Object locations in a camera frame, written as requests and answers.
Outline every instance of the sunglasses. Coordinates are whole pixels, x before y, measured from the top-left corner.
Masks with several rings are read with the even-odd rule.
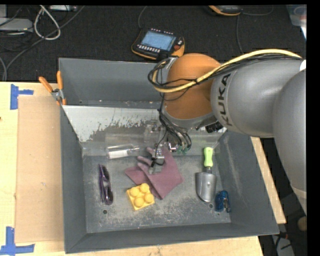
[[[99,187],[102,202],[111,205],[114,201],[114,194],[111,189],[110,175],[107,168],[99,164]]]

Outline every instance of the yellow cable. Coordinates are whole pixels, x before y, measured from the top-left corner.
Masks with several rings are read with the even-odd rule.
[[[256,56],[256,55],[261,55],[261,54],[283,54],[283,55],[288,55],[288,56],[291,56],[291,57],[296,57],[296,58],[302,58],[301,56],[291,52],[291,51],[288,51],[288,50],[281,50],[281,49],[263,49],[263,50],[256,50],[256,51],[253,51],[253,52],[250,52],[250,53],[246,53],[246,54],[243,54],[241,56],[238,56],[238,57],[235,57],[227,62],[225,62],[224,64],[214,68],[213,70],[209,71],[208,73],[204,74],[203,76],[200,76],[198,77],[195,81],[191,81],[191,82],[188,82],[188,83],[185,83],[185,84],[182,84],[178,87],[174,87],[174,88],[158,88],[154,85],[154,88],[158,91],[158,92],[161,92],[161,93],[174,93],[174,92],[178,92],[178,91],[181,91],[181,90],[184,90],[184,89],[187,89],[191,86],[194,86],[195,84],[201,82],[202,80],[204,79],[207,79],[208,77],[210,77],[213,73],[215,73],[217,70],[222,70],[224,69],[225,67],[229,66],[230,64],[232,63],[235,63],[235,62],[238,62],[238,61],[241,61],[243,59],[246,59],[246,58],[249,58],[249,57],[252,57],[252,56]],[[156,71],[153,76],[152,76],[152,81],[154,83],[156,83],[156,75],[157,75],[158,71]]]
[[[214,5],[208,5],[209,8],[211,8],[212,10],[214,10],[217,14],[220,15],[224,15],[224,16],[238,16],[241,12],[237,12],[237,13],[226,13],[226,12],[222,12],[220,11],[217,7],[215,7]]]

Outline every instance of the purple cloth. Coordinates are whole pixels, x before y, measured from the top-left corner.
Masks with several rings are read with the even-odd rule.
[[[151,193],[158,199],[164,199],[176,186],[184,182],[181,176],[175,159],[167,148],[162,149],[164,155],[164,164],[161,172],[149,174],[151,160],[142,156],[137,159],[144,162],[139,162],[137,166],[127,168],[124,173],[137,185],[147,183]]]

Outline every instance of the yellow lego brick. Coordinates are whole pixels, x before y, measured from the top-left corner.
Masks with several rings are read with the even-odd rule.
[[[126,191],[126,194],[135,211],[155,203],[155,197],[151,194],[147,183],[142,183],[141,185],[129,188]]]

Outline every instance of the cardboard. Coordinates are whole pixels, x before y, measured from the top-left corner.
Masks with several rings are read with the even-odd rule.
[[[49,93],[18,104],[15,241],[62,241],[60,108]]]

